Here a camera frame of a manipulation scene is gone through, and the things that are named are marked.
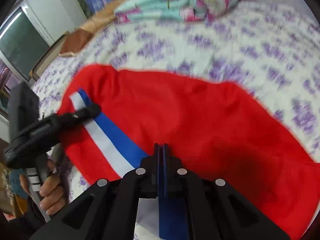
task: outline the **screw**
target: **screw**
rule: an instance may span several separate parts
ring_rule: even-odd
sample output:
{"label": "screw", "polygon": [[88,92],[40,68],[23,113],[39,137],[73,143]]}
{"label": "screw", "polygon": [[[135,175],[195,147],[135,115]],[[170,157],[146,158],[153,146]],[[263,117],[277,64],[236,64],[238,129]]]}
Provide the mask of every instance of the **screw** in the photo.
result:
{"label": "screw", "polygon": [[216,179],[216,185],[222,187],[226,184],[226,182],[223,179]]}
{"label": "screw", "polygon": [[97,184],[99,187],[103,187],[108,184],[108,181],[106,179],[99,179]]}
{"label": "screw", "polygon": [[177,173],[178,173],[179,175],[186,175],[186,174],[187,174],[187,170],[184,169],[184,168],[181,168],[181,169],[178,169],[178,170],[177,170]]}
{"label": "screw", "polygon": [[142,174],[145,174],[146,173],[146,170],[144,168],[137,168],[136,169],[136,173],[138,175],[142,175]]}

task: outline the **pink and teal blanket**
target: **pink and teal blanket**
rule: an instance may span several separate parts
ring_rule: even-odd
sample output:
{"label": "pink and teal blanket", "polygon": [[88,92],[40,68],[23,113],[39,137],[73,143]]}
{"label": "pink and teal blanket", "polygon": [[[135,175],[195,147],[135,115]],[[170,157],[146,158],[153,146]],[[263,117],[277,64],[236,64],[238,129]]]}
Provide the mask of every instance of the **pink and teal blanket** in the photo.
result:
{"label": "pink and teal blanket", "polygon": [[148,18],[199,21],[215,19],[224,14],[238,0],[128,0],[114,13],[118,22],[132,22]]}

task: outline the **black handle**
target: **black handle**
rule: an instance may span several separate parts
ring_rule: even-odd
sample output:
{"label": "black handle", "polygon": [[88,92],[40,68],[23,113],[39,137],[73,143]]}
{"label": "black handle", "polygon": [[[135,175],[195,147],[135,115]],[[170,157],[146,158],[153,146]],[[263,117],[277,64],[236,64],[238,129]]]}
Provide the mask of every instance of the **black handle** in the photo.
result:
{"label": "black handle", "polygon": [[50,221],[50,216],[47,215],[45,210],[40,208],[40,201],[43,199],[43,197],[39,194],[39,191],[44,181],[50,176],[47,162],[48,156],[46,153],[43,153],[35,159],[36,166],[34,168],[26,169],[31,197],[36,203],[46,222]]}

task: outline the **bed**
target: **bed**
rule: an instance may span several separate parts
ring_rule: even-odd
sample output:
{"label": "bed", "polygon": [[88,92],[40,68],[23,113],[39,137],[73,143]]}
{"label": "bed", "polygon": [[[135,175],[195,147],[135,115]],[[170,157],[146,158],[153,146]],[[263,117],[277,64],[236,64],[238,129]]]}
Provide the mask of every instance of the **bed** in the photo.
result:
{"label": "bed", "polygon": [[[74,57],[57,57],[33,91],[40,98],[41,116],[48,116],[59,109],[72,77],[91,63],[167,71],[208,82],[232,81],[320,162],[319,45],[320,28],[310,18],[288,6],[242,0],[214,22],[111,24]],[[70,202],[89,187],[67,158],[59,170]],[[135,237],[156,239],[139,225]]]}

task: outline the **hand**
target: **hand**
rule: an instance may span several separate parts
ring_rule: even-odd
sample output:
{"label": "hand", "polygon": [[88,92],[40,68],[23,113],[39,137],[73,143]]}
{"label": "hand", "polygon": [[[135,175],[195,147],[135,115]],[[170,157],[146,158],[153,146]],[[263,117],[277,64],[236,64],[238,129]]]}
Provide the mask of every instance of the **hand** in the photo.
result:
{"label": "hand", "polygon": [[[50,172],[53,172],[54,166],[54,162],[49,159],[48,167]],[[20,184],[23,190],[30,195],[29,182],[24,175],[20,175]],[[60,178],[55,173],[49,176],[40,188],[39,194],[42,197],[45,197],[40,202],[40,208],[45,210],[48,215],[57,213],[64,205],[67,204],[67,200],[64,196],[64,190],[59,184]]]}

